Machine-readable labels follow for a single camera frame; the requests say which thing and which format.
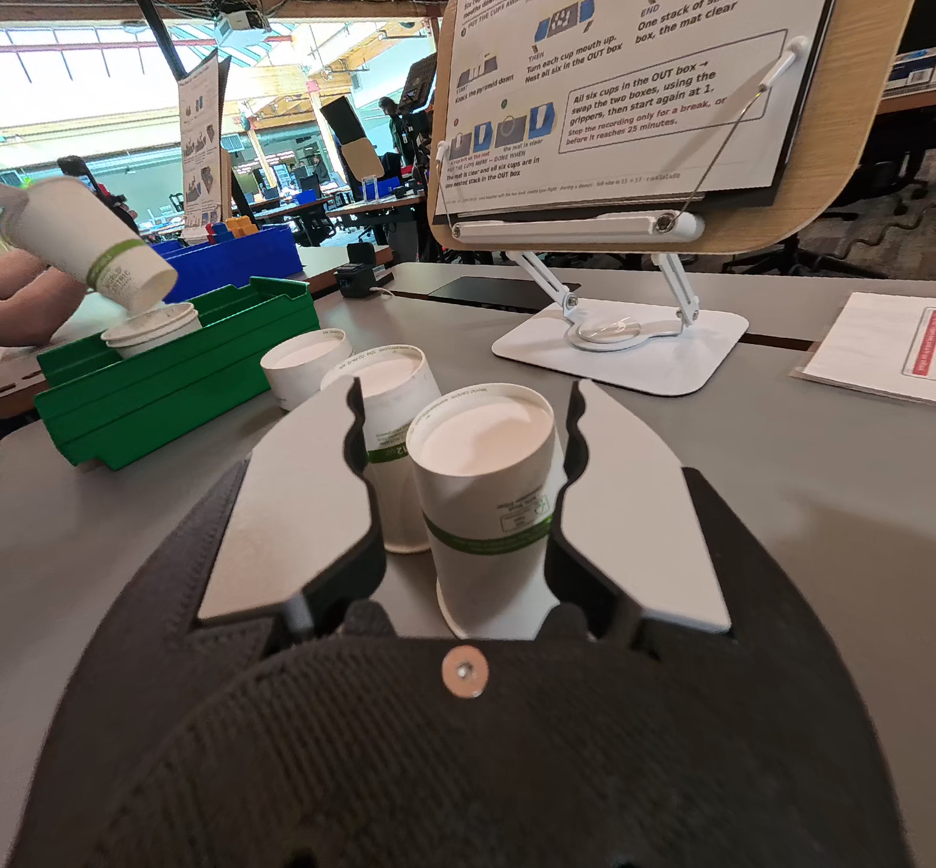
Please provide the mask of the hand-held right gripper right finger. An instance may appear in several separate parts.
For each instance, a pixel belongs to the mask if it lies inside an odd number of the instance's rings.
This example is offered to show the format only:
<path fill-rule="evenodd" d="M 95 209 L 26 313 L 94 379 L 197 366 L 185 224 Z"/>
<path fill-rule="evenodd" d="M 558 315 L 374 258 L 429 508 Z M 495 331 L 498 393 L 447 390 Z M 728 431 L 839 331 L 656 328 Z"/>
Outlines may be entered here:
<path fill-rule="evenodd" d="M 633 642 L 645 623 L 724 636 L 732 621 L 679 457 L 598 384 L 571 389 L 566 481 L 546 584 L 591 640 Z"/>

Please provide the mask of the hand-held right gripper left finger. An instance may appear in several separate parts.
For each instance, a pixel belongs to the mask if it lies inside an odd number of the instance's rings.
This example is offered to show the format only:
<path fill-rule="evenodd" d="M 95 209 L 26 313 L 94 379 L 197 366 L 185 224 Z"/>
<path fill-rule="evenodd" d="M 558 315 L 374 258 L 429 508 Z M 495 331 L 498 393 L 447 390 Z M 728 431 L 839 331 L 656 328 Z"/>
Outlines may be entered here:
<path fill-rule="evenodd" d="M 387 556 L 365 476 L 362 397 L 358 379 L 341 377 L 255 446 L 197 610 L 201 625 L 273 617 L 295 638 L 328 635 L 380 586 Z"/>

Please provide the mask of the white paper cup green band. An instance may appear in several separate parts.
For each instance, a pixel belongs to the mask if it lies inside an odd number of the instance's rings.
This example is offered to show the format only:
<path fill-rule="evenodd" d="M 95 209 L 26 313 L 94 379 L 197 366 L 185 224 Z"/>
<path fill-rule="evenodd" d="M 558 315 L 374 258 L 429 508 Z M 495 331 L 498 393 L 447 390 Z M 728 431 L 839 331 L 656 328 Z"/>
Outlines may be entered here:
<path fill-rule="evenodd" d="M 328 371 L 352 352 L 344 330 L 326 328 L 272 347 L 261 357 L 260 365 L 281 409 L 289 412 L 314 396 Z"/>
<path fill-rule="evenodd" d="M 23 189 L 14 247 L 86 283 L 131 316 L 165 299 L 177 271 L 74 177 Z"/>
<path fill-rule="evenodd" d="M 384 545 L 398 555 L 429 548 L 406 437 L 415 417 L 441 397 L 425 353 L 411 345 L 375 347 L 352 355 L 323 377 L 321 389 L 359 381 L 364 404 L 366 476 L 375 488 Z"/>
<path fill-rule="evenodd" d="M 442 616 L 462 640 L 533 640 L 557 599 L 544 559 L 566 481 L 552 406 L 514 383 L 430 403 L 406 448 Z"/>

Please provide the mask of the green plastic bin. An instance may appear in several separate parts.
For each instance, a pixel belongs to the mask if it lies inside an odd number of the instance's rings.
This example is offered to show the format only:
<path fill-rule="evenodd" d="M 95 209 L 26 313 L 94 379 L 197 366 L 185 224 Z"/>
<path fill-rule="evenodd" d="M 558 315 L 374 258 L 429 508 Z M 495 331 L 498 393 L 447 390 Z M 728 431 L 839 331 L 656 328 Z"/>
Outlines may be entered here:
<path fill-rule="evenodd" d="M 73 465 L 123 468 L 265 392 L 271 348 L 320 327 L 308 284 L 251 277 L 194 298 L 202 328 L 122 359 L 101 336 L 39 354 L 35 407 Z"/>

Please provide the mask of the stack of nested paper cups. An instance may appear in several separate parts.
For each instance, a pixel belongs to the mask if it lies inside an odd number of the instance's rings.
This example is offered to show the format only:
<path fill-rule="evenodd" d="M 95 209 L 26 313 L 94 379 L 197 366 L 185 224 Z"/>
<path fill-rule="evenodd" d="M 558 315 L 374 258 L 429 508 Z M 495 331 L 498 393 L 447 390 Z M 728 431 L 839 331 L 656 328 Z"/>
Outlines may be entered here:
<path fill-rule="evenodd" d="M 202 328 L 191 302 L 159 306 L 112 326 L 100 334 L 101 341 L 121 358 L 141 355 Z"/>

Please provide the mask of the grey desk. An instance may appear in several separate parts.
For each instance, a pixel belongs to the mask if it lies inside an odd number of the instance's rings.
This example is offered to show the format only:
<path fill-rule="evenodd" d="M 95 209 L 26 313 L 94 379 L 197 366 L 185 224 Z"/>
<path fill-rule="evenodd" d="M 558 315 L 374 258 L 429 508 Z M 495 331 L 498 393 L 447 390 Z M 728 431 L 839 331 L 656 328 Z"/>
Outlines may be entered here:
<path fill-rule="evenodd" d="M 916 861 L 934 866 L 934 406 L 793 376 L 801 347 L 871 284 L 691 281 L 755 341 L 696 394 L 612 395 L 702 472 L 811 603 L 871 713 Z M 116 472 L 71 466 L 40 422 L 2 441 L 2 862 L 103 616 L 281 414 L 266 392 Z"/>

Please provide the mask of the standing poster board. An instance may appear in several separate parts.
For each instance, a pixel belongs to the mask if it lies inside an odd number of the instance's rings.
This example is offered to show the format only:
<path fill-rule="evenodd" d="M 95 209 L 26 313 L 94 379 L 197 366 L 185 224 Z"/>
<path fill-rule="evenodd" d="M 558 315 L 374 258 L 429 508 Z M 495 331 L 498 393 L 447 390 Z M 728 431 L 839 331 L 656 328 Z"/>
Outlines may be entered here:
<path fill-rule="evenodd" d="M 226 68 L 212 51 L 178 83 L 184 227 L 188 245 L 231 216 L 228 153 L 221 144 Z"/>

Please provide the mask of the white document stand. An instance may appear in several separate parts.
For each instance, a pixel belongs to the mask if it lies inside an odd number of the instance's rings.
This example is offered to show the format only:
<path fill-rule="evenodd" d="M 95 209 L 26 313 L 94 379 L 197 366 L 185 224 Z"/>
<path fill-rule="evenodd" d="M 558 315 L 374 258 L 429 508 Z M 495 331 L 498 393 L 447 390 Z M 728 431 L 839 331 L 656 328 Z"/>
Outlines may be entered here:
<path fill-rule="evenodd" d="M 497 251 L 553 300 L 492 345 L 512 360 L 644 394 L 704 386 L 748 330 L 735 313 L 705 311 L 683 256 L 753 251 L 800 230 L 857 165 L 914 0 L 835 0 L 789 159 L 772 196 L 592 204 L 455 216 L 439 206 L 454 9 L 441 29 L 428 215 L 439 241 Z"/>

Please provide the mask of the blue plastic bin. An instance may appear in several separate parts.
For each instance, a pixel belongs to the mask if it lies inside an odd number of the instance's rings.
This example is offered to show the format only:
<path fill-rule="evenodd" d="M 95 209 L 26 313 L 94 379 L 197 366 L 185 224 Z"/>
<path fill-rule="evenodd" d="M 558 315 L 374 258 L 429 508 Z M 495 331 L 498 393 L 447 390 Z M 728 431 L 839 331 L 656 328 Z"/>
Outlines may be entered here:
<path fill-rule="evenodd" d="M 246 286 L 251 277 L 287 278 L 301 274 L 302 263 L 287 224 L 266 225 L 256 233 L 223 237 L 219 243 L 181 245 L 180 239 L 154 244 L 179 277 L 165 301 L 191 301 L 224 286 Z"/>

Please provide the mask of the black charging hub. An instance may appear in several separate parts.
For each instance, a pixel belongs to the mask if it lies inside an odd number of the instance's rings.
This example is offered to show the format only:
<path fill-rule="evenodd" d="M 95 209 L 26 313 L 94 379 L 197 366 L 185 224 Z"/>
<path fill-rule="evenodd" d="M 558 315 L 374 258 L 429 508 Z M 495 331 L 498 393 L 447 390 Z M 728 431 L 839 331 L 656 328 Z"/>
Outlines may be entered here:
<path fill-rule="evenodd" d="M 333 270 L 338 291 L 345 299 L 361 299 L 380 292 L 376 265 L 345 264 Z"/>

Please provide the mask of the laminated paper sheet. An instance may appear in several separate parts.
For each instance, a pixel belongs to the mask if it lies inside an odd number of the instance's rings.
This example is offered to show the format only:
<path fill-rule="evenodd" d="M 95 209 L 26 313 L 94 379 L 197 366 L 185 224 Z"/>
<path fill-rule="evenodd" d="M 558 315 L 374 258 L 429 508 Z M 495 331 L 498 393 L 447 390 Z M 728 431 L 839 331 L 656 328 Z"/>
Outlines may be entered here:
<path fill-rule="evenodd" d="M 934 405 L 934 297 L 854 292 L 807 363 L 791 376 Z"/>

